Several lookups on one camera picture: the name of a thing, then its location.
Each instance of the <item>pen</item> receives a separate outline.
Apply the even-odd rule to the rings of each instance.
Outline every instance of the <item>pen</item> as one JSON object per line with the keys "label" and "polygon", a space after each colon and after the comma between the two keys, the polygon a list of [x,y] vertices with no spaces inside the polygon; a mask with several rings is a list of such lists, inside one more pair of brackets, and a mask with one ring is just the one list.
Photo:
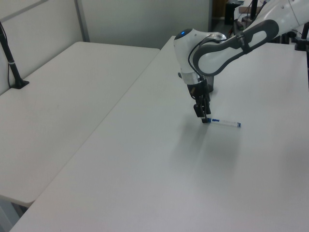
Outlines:
{"label": "pen", "polygon": [[227,125],[227,126],[232,126],[232,127],[241,127],[240,122],[230,122],[230,121],[225,121],[225,120],[219,120],[215,118],[207,118],[208,123],[217,123],[217,124],[222,124],[222,125]]}

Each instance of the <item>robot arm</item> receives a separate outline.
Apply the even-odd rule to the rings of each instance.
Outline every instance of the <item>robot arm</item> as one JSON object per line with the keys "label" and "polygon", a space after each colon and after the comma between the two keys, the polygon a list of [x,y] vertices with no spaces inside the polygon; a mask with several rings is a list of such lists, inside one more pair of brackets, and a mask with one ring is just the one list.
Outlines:
{"label": "robot arm", "polygon": [[209,86],[207,78],[219,74],[230,62],[262,46],[275,37],[309,21],[309,0],[271,0],[244,31],[225,40],[220,33],[187,29],[175,40],[181,77],[197,104],[195,111],[207,122]]}

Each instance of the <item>table surface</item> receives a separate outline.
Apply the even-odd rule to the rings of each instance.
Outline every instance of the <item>table surface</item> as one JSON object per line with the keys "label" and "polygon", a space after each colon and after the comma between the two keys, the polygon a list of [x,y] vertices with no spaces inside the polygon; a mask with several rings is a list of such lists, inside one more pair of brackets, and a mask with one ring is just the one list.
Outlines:
{"label": "table surface", "polygon": [[0,198],[29,206],[158,49],[75,43],[0,96]]}
{"label": "table surface", "polygon": [[306,53],[265,44],[215,77],[212,116],[241,128],[202,124],[179,69],[172,37],[12,232],[307,231]]}

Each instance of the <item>black pole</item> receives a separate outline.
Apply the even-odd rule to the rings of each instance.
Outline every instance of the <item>black pole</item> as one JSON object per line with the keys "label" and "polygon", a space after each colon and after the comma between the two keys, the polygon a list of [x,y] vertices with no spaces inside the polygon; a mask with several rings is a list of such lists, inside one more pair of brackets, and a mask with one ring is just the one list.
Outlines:
{"label": "black pole", "polygon": [[16,66],[15,61],[13,59],[12,53],[10,51],[10,48],[9,48],[9,45],[8,45],[8,42],[7,42],[7,38],[5,36],[1,22],[0,22],[0,43],[2,45],[5,56],[8,60],[9,65],[10,65],[10,68],[12,70],[13,76],[15,78],[15,85],[12,86],[12,88],[21,89],[22,87],[29,84],[29,81],[24,81],[23,79],[21,79],[21,77],[19,75],[17,66]]}
{"label": "black pole", "polygon": [[258,2],[258,0],[252,0],[251,14],[250,14],[251,20],[253,20],[255,15],[256,15],[257,2]]}
{"label": "black pole", "polygon": [[303,33],[301,34],[301,39],[303,40],[307,39],[308,31],[309,31],[309,22],[304,24],[304,29],[303,29]]}
{"label": "black pole", "polygon": [[304,24],[303,33],[301,34],[301,38],[296,37],[296,45],[295,50],[296,51],[307,51],[307,45],[309,45],[309,41],[307,40],[309,31],[309,22]]}

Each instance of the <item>white wall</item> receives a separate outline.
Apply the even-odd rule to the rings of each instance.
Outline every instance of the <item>white wall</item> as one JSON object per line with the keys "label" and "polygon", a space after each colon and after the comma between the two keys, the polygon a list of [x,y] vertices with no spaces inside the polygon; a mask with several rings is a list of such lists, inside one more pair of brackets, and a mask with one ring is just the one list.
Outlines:
{"label": "white wall", "polygon": [[91,42],[161,49],[186,28],[207,31],[210,0],[80,0]]}
{"label": "white wall", "polygon": [[[2,24],[22,78],[82,41],[74,0],[48,0]],[[7,89],[7,60],[0,46],[0,94]]]}

